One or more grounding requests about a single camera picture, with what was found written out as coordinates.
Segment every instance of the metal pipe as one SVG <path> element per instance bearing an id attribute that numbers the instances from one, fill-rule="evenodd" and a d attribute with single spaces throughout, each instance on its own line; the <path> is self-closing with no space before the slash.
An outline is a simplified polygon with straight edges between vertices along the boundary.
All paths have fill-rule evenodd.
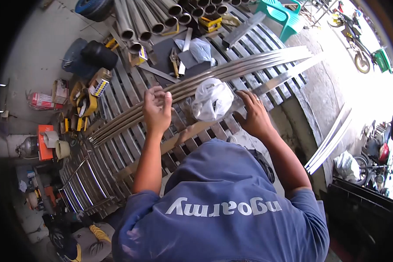
<path id="1" fill-rule="evenodd" d="M 182 13 L 179 17 L 179 24 L 187 25 L 191 22 L 192 16 L 189 13 Z"/>
<path id="2" fill-rule="evenodd" d="M 165 10 L 164 6 L 160 6 L 156 1 L 153 0 L 144 0 L 147 7 L 150 8 L 153 13 L 159 18 L 159 21 L 162 22 L 166 27 L 174 27 L 178 23 L 178 19 L 176 17 L 169 17 L 168 11 Z"/>
<path id="3" fill-rule="evenodd" d="M 115 3 L 115 15 L 118 21 L 118 28 L 120 32 L 121 40 L 128 41 L 134 37 L 134 30 L 132 25 L 128 22 L 127 16 L 128 11 L 122 8 L 120 0 L 114 0 Z"/>
<path id="4" fill-rule="evenodd" d="M 217 7 L 217 13 L 218 13 L 219 15 L 225 14 L 225 13 L 227 12 L 227 10 L 228 10 L 228 8 L 227 8 L 226 5 L 219 5 L 219 6 Z"/>
<path id="5" fill-rule="evenodd" d="M 126 5 L 129 10 L 129 15 L 131 17 L 132 23 L 134 24 L 134 28 L 136 30 L 136 34 L 138 40 L 140 41 L 148 41 L 151 38 L 151 33 L 148 31 L 147 26 L 145 25 L 140 13 L 138 12 L 138 8 L 134 0 L 126 0 Z"/>
<path id="6" fill-rule="evenodd" d="M 204 15 L 204 9 L 203 8 L 200 8 L 200 7 L 198 7 L 198 6 L 196 6 L 196 1 L 194 1 L 194 4 L 195 5 L 192 5 L 192 4 L 190 4 L 190 3 L 186 3 L 186 4 L 181 4 L 181 7 L 183 8 L 183 9 L 185 9 L 188 13 L 190 13 L 191 14 L 191 16 L 195 16 L 195 17 L 201 17 L 201 16 L 203 16 Z"/>
<path id="7" fill-rule="evenodd" d="M 204 11 L 207 15 L 212 15 L 217 12 L 217 8 L 215 5 L 208 5 L 204 8 Z"/>
<path id="8" fill-rule="evenodd" d="M 254 59 L 252 57 L 251 60 L 235 60 L 231 66 L 224 67 L 219 66 L 217 70 L 207 70 L 206 72 L 199 74 L 198 76 L 195 76 L 193 78 L 189 78 L 188 81 L 183 81 L 177 84 L 174 84 L 166 89 L 166 91 L 173 91 L 172 96 L 173 98 L 177 98 L 179 95 L 184 94 L 186 92 L 189 92 L 187 88 L 196 88 L 200 82 L 204 81 L 207 78 L 210 77 L 218 77 L 218 78 L 236 78 L 239 77 L 239 75 L 236 74 L 236 71 L 245 71 L 245 74 L 249 70 L 259 70 L 265 68 L 266 66 L 276 66 L 281 63 L 285 63 L 288 61 L 294 61 L 294 60 L 299 60 L 303 58 L 308 58 L 311 57 L 312 54 L 311 52 L 300 52 L 300 49 L 293 50 L 294 52 L 288 53 L 283 56 L 280 56 L 279 53 L 274 53 L 273 55 L 268 55 L 267 57 L 257 57 Z M 90 141 L 93 144 L 98 144 L 101 141 L 104 141 L 106 138 L 110 137 L 114 132 L 117 130 L 124 130 L 126 127 L 129 127 L 133 122 L 135 123 L 138 119 L 138 121 L 142 121 L 142 119 L 139 119 L 142 115 L 141 111 L 141 105 L 137 104 L 137 107 L 134 110 L 131 110 L 129 112 L 126 112 L 125 115 L 123 115 L 122 118 L 120 119 L 115 119 L 113 123 L 110 124 L 109 128 L 103 128 L 103 130 L 100 132 L 100 136 L 97 133 L 96 136 L 93 136 L 90 138 Z"/>
<path id="9" fill-rule="evenodd" d="M 173 0 L 159 0 L 158 2 L 166 7 L 168 14 L 171 16 L 178 16 L 182 13 L 182 7 Z"/>
<path id="10" fill-rule="evenodd" d="M 210 4 L 210 0 L 196 0 L 196 5 L 199 7 L 202 7 L 202 8 L 208 6 L 209 4 Z"/>
<path id="11" fill-rule="evenodd" d="M 221 5 L 223 0 L 211 0 L 212 5 Z"/>
<path id="12" fill-rule="evenodd" d="M 284 49 L 272 50 L 272 51 L 263 52 L 263 53 L 256 54 L 256 55 L 251 55 L 249 57 L 244 57 L 244 58 L 241 58 L 238 60 L 233 60 L 233 61 L 230 61 L 229 63 L 213 67 L 207 71 L 204 71 L 203 73 L 201 73 L 197 76 L 193 76 L 191 78 L 183 80 L 178 84 L 174 84 L 174 85 L 168 87 L 166 91 L 174 91 L 176 89 L 184 89 L 184 88 L 188 87 L 189 84 L 192 84 L 195 81 L 198 81 L 201 77 L 213 74 L 213 73 L 220 71 L 220 70 L 229 70 L 230 68 L 234 68 L 235 66 L 240 66 L 241 64 L 246 63 L 248 61 L 253 63 L 255 61 L 261 60 L 262 58 L 267 59 L 275 54 L 280 54 L 280 55 L 293 54 L 293 53 L 298 54 L 298 53 L 307 52 L 307 51 L 308 51 L 308 49 L 306 46 L 296 46 L 296 47 L 288 47 L 288 48 L 284 48 Z M 107 130 L 111 129 L 112 126 L 117 125 L 117 123 L 119 123 L 119 121 L 122 121 L 123 119 L 127 119 L 130 116 L 134 115 L 136 112 L 141 111 L 142 105 L 143 105 L 143 103 L 140 102 L 140 103 L 134 105 L 133 107 L 131 107 L 126 112 L 117 116 L 110 123 L 104 125 L 102 128 L 98 129 L 95 133 L 93 133 L 89 137 L 89 140 L 92 141 L 93 139 L 97 138 L 100 134 L 103 134 Z"/>
<path id="13" fill-rule="evenodd" d="M 242 0 L 231 0 L 230 4 L 232 6 L 239 6 L 242 3 Z"/>
<path id="14" fill-rule="evenodd" d="M 152 12 L 144 3 L 143 0 L 135 0 L 135 1 L 137 3 L 138 9 L 141 12 L 141 16 L 142 18 L 144 18 L 144 21 L 146 22 L 147 27 L 150 29 L 150 31 L 153 34 L 161 34 L 164 31 L 165 26 L 156 20 L 156 18 L 154 17 L 154 15 L 152 14 Z"/>

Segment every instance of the concrete wall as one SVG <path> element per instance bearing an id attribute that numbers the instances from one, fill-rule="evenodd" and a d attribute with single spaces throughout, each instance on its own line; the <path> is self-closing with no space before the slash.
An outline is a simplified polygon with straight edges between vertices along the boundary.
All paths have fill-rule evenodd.
<path id="1" fill-rule="evenodd" d="M 56 0 L 46 10 L 36 8 L 17 36 L 1 76 L 3 83 L 10 78 L 7 110 L 17 117 L 8 120 L 10 134 L 35 134 L 37 124 L 49 122 L 54 112 L 32 110 L 25 93 L 51 95 L 54 80 L 71 78 L 71 73 L 61 69 L 61 59 L 71 43 L 79 37 L 100 41 L 108 35 L 103 23 L 85 28 L 92 21 L 74 12 L 76 2 Z"/>

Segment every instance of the tool box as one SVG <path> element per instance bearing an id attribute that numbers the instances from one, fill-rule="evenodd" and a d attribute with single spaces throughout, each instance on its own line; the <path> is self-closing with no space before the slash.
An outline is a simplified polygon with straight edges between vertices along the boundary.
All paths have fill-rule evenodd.
<path id="1" fill-rule="evenodd" d="M 198 18 L 199 24 L 207 33 L 211 33 L 221 28 L 221 20 L 222 17 L 219 14 L 205 15 Z"/>

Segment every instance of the man's left hand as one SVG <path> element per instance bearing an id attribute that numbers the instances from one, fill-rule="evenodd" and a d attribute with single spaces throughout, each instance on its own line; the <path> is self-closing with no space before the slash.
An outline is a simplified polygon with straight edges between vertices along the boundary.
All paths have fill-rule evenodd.
<path id="1" fill-rule="evenodd" d="M 172 94 L 161 86 L 150 88 L 144 93 L 143 115 L 147 134 L 162 139 L 172 119 Z"/>

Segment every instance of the green plastic chair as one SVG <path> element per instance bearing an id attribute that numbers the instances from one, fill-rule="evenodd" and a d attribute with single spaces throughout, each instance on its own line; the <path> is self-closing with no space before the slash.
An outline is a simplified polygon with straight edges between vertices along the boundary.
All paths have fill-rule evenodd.
<path id="1" fill-rule="evenodd" d="M 258 4 L 256 12 L 263 12 L 267 17 L 277 21 L 283 26 L 279 39 L 283 42 L 287 41 L 293 34 L 298 34 L 304 27 L 304 19 L 300 19 L 299 12 L 301 4 L 295 0 L 289 0 L 298 7 L 295 11 L 285 8 L 278 0 L 261 0 Z"/>

